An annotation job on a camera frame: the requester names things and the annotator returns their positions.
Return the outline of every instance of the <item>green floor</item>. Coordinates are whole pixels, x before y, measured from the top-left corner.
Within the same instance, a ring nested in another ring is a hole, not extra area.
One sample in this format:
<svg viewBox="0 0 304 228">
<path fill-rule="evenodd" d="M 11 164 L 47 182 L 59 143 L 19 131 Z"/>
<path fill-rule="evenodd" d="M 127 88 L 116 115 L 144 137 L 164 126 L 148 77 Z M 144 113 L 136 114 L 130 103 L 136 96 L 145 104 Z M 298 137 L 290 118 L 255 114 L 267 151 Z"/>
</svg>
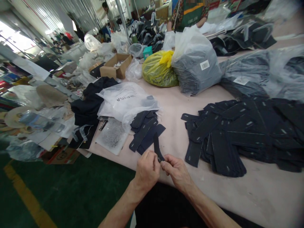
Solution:
<svg viewBox="0 0 304 228">
<path fill-rule="evenodd" d="M 37 228 L 3 170 L 10 160 L 0 155 L 1 227 Z M 57 227 L 64 228 L 96 228 L 135 176 L 133 170 L 97 155 L 80 155 L 72 165 L 20 161 L 11 165 Z"/>
</svg>

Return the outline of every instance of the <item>teal box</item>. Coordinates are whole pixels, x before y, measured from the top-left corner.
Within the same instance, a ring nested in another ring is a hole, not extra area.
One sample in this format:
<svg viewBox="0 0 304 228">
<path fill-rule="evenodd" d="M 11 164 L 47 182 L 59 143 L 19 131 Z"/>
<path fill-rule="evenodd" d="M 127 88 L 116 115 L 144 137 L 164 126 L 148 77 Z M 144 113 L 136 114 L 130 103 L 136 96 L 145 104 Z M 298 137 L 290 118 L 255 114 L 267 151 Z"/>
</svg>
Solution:
<svg viewBox="0 0 304 228">
<path fill-rule="evenodd" d="M 153 52 L 152 52 L 152 46 L 149 46 L 149 47 L 146 47 L 144 50 L 143 50 L 143 58 L 146 60 L 146 58 L 148 58 L 150 55 L 152 55 Z"/>
</svg>

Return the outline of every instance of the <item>yellow plastic bag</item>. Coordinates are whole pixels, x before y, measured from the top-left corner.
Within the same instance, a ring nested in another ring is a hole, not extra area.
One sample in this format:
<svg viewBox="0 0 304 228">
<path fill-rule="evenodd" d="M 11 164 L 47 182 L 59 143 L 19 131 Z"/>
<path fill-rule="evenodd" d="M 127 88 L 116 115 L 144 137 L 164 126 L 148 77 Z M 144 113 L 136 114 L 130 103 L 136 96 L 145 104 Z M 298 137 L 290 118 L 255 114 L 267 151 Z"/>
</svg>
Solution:
<svg viewBox="0 0 304 228">
<path fill-rule="evenodd" d="M 173 53 L 173 51 L 159 51 L 150 55 L 142 64 L 144 80 L 161 87 L 178 86 L 177 76 L 171 67 Z"/>
</svg>

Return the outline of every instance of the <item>factory floor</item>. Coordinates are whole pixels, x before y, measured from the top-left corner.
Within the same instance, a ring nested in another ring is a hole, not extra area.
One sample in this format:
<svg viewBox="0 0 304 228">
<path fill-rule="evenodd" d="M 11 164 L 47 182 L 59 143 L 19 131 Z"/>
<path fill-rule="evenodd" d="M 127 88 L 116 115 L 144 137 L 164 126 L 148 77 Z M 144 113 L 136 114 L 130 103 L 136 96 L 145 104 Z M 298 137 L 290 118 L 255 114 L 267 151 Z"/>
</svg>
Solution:
<svg viewBox="0 0 304 228">
<path fill-rule="evenodd" d="M 0 166 L 1 227 L 97 228 L 135 176 L 94 154 L 72 165 L 20 162 L 5 154 Z"/>
</svg>

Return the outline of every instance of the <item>barcode label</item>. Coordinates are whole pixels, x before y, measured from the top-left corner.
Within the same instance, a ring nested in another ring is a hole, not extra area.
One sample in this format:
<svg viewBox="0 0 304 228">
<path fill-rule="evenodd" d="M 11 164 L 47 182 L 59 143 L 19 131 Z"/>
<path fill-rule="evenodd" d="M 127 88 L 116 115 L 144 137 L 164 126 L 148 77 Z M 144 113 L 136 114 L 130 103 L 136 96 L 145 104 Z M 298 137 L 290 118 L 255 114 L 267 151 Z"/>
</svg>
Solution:
<svg viewBox="0 0 304 228">
<path fill-rule="evenodd" d="M 207 69 L 208 67 L 210 67 L 209 61 L 206 60 L 205 62 L 202 62 L 202 63 L 200 64 L 200 67 L 202 68 L 202 70 Z"/>
<path fill-rule="evenodd" d="M 242 79 L 241 77 L 237 77 L 233 82 L 238 83 L 240 85 L 246 85 L 249 80 L 247 79 Z"/>
</svg>

